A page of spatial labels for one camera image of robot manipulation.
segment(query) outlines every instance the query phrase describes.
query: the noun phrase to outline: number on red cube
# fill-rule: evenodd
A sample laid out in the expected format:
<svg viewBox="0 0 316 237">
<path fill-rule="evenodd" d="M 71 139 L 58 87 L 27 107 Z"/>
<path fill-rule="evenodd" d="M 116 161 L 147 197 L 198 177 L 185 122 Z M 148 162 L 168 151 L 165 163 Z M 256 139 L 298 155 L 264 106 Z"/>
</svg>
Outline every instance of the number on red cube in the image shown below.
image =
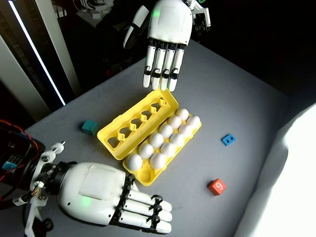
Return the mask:
<svg viewBox="0 0 316 237">
<path fill-rule="evenodd" d="M 214 195 L 220 195 L 225 190 L 226 185 L 223 183 L 220 179 L 215 179 L 212 183 L 210 183 L 208 186 L 208 189 L 211 190 L 211 192 Z"/>
</svg>

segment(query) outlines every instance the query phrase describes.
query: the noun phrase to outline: white egg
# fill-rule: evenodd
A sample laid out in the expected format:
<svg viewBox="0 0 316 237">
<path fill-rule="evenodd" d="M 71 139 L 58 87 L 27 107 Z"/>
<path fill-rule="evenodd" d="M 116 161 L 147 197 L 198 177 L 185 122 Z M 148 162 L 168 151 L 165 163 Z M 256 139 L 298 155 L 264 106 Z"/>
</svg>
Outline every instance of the white egg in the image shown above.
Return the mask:
<svg viewBox="0 0 316 237">
<path fill-rule="evenodd" d="M 138 171 L 143 166 L 143 160 L 138 154 L 131 154 L 126 160 L 126 166 L 129 170 Z"/>
<path fill-rule="evenodd" d="M 173 134 L 173 128 L 170 124 L 164 124 L 163 126 L 160 127 L 159 133 L 164 138 L 169 138 Z"/>
<path fill-rule="evenodd" d="M 164 143 L 164 138 L 160 133 L 154 133 L 150 136 L 149 143 L 153 148 L 160 148 Z"/>
<path fill-rule="evenodd" d="M 181 118 L 182 121 L 186 121 L 189 117 L 189 111 L 187 109 L 178 109 L 177 116 Z"/>
<path fill-rule="evenodd" d="M 193 129 L 197 129 L 201 124 L 201 120 L 198 116 L 192 116 L 188 118 L 187 124 L 190 125 Z"/>
<path fill-rule="evenodd" d="M 162 169 L 166 165 L 166 156 L 162 153 L 155 153 L 150 158 L 150 166 L 153 169 Z"/>
<path fill-rule="evenodd" d="M 171 136 L 170 142 L 176 147 L 181 147 L 184 144 L 184 136 L 181 133 L 175 133 Z"/>
<path fill-rule="evenodd" d="M 154 148 L 152 145 L 146 143 L 140 146 L 138 149 L 138 154 L 143 159 L 149 159 L 154 153 Z"/>
<path fill-rule="evenodd" d="M 167 142 L 160 148 L 160 152 L 163 153 L 167 158 L 171 158 L 176 153 L 176 146 L 171 142 Z"/>
<path fill-rule="evenodd" d="M 182 124 L 182 120 L 179 116 L 172 116 L 169 119 L 168 124 L 170 124 L 173 129 L 178 129 Z"/>
<path fill-rule="evenodd" d="M 193 129 L 190 125 L 184 124 L 179 128 L 179 133 L 181 133 L 184 137 L 190 137 L 193 133 Z"/>
</svg>

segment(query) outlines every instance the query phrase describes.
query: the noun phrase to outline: green block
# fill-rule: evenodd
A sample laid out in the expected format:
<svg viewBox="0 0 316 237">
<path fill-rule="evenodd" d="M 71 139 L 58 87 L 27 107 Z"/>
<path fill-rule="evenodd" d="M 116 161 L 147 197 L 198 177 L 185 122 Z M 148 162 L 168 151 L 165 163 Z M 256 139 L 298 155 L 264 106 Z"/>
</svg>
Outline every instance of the green block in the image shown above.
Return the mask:
<svg viewBox="0 0 316 237">
<path fill-rule="evenodd" d="M 95 121 L 86 120 L 81 129 L 84 133 L 94 136 L 98 130 L 98 124 Z"/>
</svg>

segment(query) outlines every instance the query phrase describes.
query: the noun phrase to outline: gray table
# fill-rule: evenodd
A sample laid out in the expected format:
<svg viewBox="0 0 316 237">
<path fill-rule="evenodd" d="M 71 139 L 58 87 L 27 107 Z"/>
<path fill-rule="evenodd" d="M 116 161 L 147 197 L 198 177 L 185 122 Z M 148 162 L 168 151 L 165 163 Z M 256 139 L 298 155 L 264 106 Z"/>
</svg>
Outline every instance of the gray table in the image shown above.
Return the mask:
<svg viewBox="0 0 316 237">
<path fill-rule="evenodd" d="M 91 119 L 100 128 L 124 113 L 150 92 L 142 87 L 144 60 L 52 113 L 27 131 L 48 147 L 66 140 L 55 162 L 94 161 L 124 170 L 96 137 L 81 132 Z M 278 129 L 286 97 L 219 55 L 192 41 L 187 48 L 176 91 L 181 107 L 198 115 L 202 128 L 168 168 L 141 191 L 160 194 L 173 205 L 173 236 L 229 237 L 250 198 L 259 172 Z M 225 147 L 221 138 L 231 133 L 236 141 Z M 209 181 L 220 178 L 227 189 L 215 197 Z M 0 186 L 1 193 L 7 187 Z M 49 236 L 145 236 L 117 226 L 96 227 L 66 217 L 50 197 L 44 218 L 55 228 Z M 22 236 L 21 208 L 1 212 L 3 236 Z"/>
</svg>

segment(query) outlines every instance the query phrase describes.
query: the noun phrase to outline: white robotic hand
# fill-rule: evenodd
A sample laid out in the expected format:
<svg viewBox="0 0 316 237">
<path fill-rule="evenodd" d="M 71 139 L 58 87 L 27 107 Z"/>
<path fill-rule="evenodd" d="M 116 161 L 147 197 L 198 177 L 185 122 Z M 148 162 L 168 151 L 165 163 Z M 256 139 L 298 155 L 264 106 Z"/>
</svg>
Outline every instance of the white robotic hand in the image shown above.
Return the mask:
<svg viewBox="0 0 316 237">
<path fill-rule="evenodd" d="M 149 10 L 142 6 L 136 13 L 123 46 L 139 29 L 143 28 Z M 149 46 L 145 63 L 143 86 L 150 83 L 154 90 L 174 91 L 184 49 L 188 46 L 192 24 L 198 14 L 204 14 L 205 27 L 210 27 L 208 8 L 196 0 L 159 0 L 150 15 L 148 29 Z"/>
<path fill-rule="evenodd" d="M 100 225 L 171 232 L 171 204 L 138 191 L 132 175 L 100 163 L 72 166 L 62 182 L 58 203 L 71 216 Z"/>
</svg>

